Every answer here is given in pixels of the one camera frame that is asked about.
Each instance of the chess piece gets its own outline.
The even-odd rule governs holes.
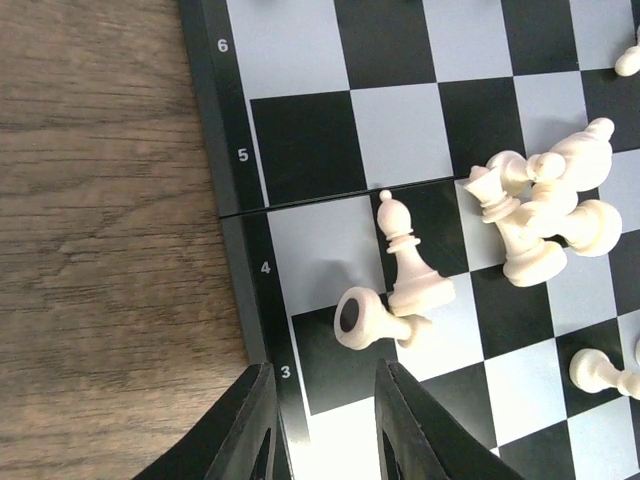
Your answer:
[[[567,265],[567,256],[556,242],[526,235],[530,214],[520,200],[507,195],[500,182],[499,168],[475,166],[465,190],[480,201],[482,221],[495,223],[506,248],[503,272],[517,287],[528,287],[555,277]]]
[[[533,215],[525,229],[529,235],[541,238],[560,235],[576,254],[599,257],[609,253],[620,240],[622,217],[602,200],[585,200],[565,216]]]
[[[640,27],[636,40],[638,44],[628,48],[616,61],[615,70],[621,77],[629,77],[640,71]]]
[[[344,293],[333,319],[336,339],[353,350],[365,349],[381,338],[394,338],[403,348],[421,347],[432,327],[430,320],[419,315],[401,318],[390,314],[378,294],[363,287]]]
[[[569,364],[569,378],[587,393],[615,388],[622,395],[640,399],[640,376],[631,370],[618,370],[600,350],[584,348],[576,353]]]
[[[394,315],[421,314],[455,298],[453,282],[440,276],[420,257],[417,245],[420,239],[412,235],[409,209],[392,198],[391,192],[380,193],[382,205],[378,209],[378,226],[389,241],[387,253],[396,257],[398,275],[389,296],[389,307]]]
[[[525,160],[518,152],[505,150],[491,157],[487,168],[499,168],[502,188],[508,195],[517,197],[532,182],[540,183],[558,178],[564,172],[565,161],[562,156],[552,152],[532,155]]]
[[[568,182],[576,192],[592,190],[611,172],[613,148],[609,140],[615,126],[608,118],[596,118],[582,132],[559,141],[550,152],[561,155],[565,169],[559,180]]]

